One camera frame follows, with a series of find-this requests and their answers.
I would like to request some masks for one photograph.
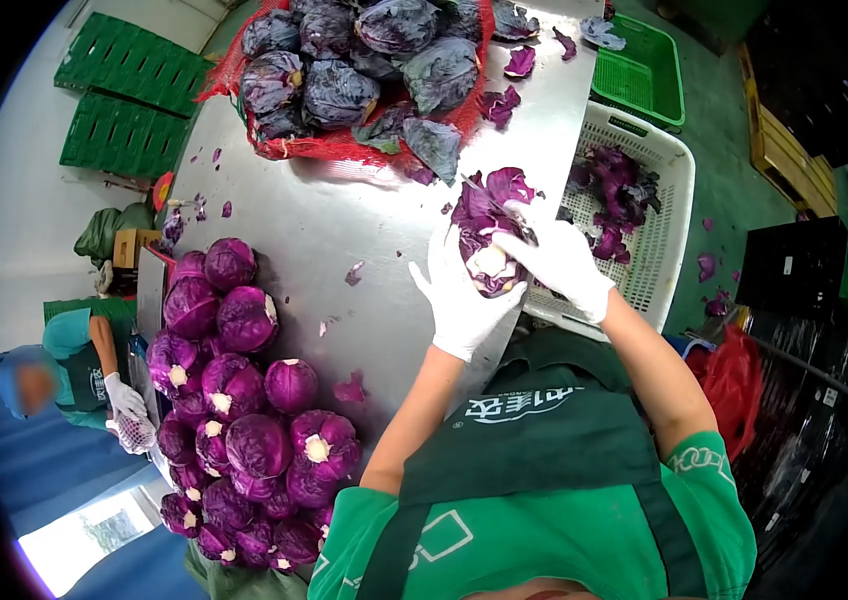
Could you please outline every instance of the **red object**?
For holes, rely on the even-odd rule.
[[[249,63],[241,47],[244,29],[254,19],[269,14],[273,9],[287,9],[288,5],[288,0],[262,0],[261,9],[255,12],[240,28],[238,34],[234,37],[234,41],[231,42],[231,47],[227,51],[227,55],[217,66],[208,72],[207,82],[205,84],[206,91],[197,97],[197,102],[203,102],[211,96],[218,94],[228,94],[231,97],[231,102],[237,102],[240,94],[240,76],[243,73],[244,66]],[[474,133],[474,128],[480,117],[480,98],[483,95],[484,85],[487,82],[487,78],[483,74],[483,65],[484,59],[487,56],[487,45],[490,43],[490,38],[494,33],[495,27],[494,11],[491,8],[490,0],[480,0],[480,23],[483,28],[482,42],[478,45],[478,68],[480,69],[480,76],[474,85],[474,89],[467,95],[464,102],[440,119],[441,123],[450,123],[457,127],[463,135],[464,143]],[[385,102],[385,100],[386,94],[384,90],[382,92],[381,102],[378,102],[377,108],[371,114],[370,118],[367,119],[368,123],[372,123],[383,113],[387,106],[393,104],[393,101]],[[358,144],[354,141],[354,136],[351,135],[351,131],[348,128],[340,131],[324,131],[318,137],[302,137],[292,140],[265,139],[259,141],[255,134],[257,119],[255,119],[254,114],[247,113],[243,106],[239,106],[238,109],[247,119],[247,141],[254,147],[254,152],[265,159],[280,161],[295,157],[309,157],[322,161],[359,161],[378,165],[392,164],[402,168],[419,165],[417,158],[407,148],[404,140],[401,140],[400,153],[390,155],[376,148]]]
[[[724,342],[715,352],[694,346],[685,360],[714,409],[718,432],[733,461],[754,439],[761,403],[761,357],[757,345],[735,326],[724,326]]]

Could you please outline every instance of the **green t-shirt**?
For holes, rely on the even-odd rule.
[[[91,309],[81,308],[61,313],[47,322],[44,327],[44,347],[56,360],[65,360],[78,354],[84,346],[91,342]],[[70,389],[70,377],[67,370],[58,365],[60,375],[60,392],[54,401],[57,404],[73,404],[73,390]],[[64,418],[73,426],[94,427],[107,429],[107,411],[95,410],[90,413],[82,411],[61,411]]]
[[[737,498],[723,439],[696,433],[661,464],[690,530],[711,598],[740,598],[754,570],[754,532]],[[310,600],[352,599],[384,525],[389,493],[349,487],[314,567]],[[405,600],[458,600],[537,577],[581,583],[603,600],[658,600],[667,580],[631,486],[516,493],[435,504],[411,562]]]

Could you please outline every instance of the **green apron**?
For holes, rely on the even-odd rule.
[[[660,460],[606,344],[557,328],[504,354],[485,395],[468,400],[407,459],[358,600],[396,600],[432,505],[529,492],[633,486],[670,596],[707,597],[694,541],[661,483]]]
[[[128,366],[127,341],[130,339],[133,322],[129,319],[111,320],[111,331],[114,334],[114,348],[118,355],[118,373],[121,381],[130,381]],[[99,408],[106,407],[111,401],[104,386],[103,369],[100,367],[100,356],[93,342],[87,342],[77,354],[57,361],[67,371],[70,379],[70,391],[73,393],[73,404],[57,403],[60,410],[81,413],[93,413]]]

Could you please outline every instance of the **green basket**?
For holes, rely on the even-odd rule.
[[[70,43],[54,85],[107,90],[190,118],[212,66],[151,31],[94,12]]]
[[[108,319],[137,318],[137,300],[125,300],[122,297],[83,297],[74,300],[55,300],[44,302],[44,325],[61,313],[71,310],[90,308],[91,316],[107,317]]]
[[[617,13],[611,22],[623,50],[598,49],[591,89],[600,103],[665,129],[684,124],[684,88],[673,37]]]
[[[73,114],[60,163],[155,179],[173,170],[189,124],[148,106],[87,92]]]

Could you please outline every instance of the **window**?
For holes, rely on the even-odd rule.
[[[20,544],[59,598],[100,559],[160,524],[159,508],[140,486],[66,514]]]

